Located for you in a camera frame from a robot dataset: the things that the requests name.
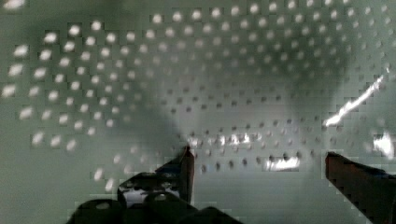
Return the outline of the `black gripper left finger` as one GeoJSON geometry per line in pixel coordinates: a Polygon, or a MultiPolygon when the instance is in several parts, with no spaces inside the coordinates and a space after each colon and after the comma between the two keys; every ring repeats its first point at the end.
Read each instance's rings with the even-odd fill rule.
{"type": "Polygon", "coordinates": [[[169,192],[179,199],[191,201],[194,179],[194,155],[190,146],[184,146],[172,160],[154,172],[142,172],[119,184],[118,201],[125,208],[142,203],[154,192],[169,192]]]}

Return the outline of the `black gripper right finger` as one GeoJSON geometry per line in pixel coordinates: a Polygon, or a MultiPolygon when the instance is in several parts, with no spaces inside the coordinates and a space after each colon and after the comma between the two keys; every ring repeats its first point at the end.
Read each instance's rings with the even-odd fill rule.
{"type": "Polygon", "coordinates": [[[395,224],[395,175],[329,152],[326,178],[373,224],[395,224]]]}

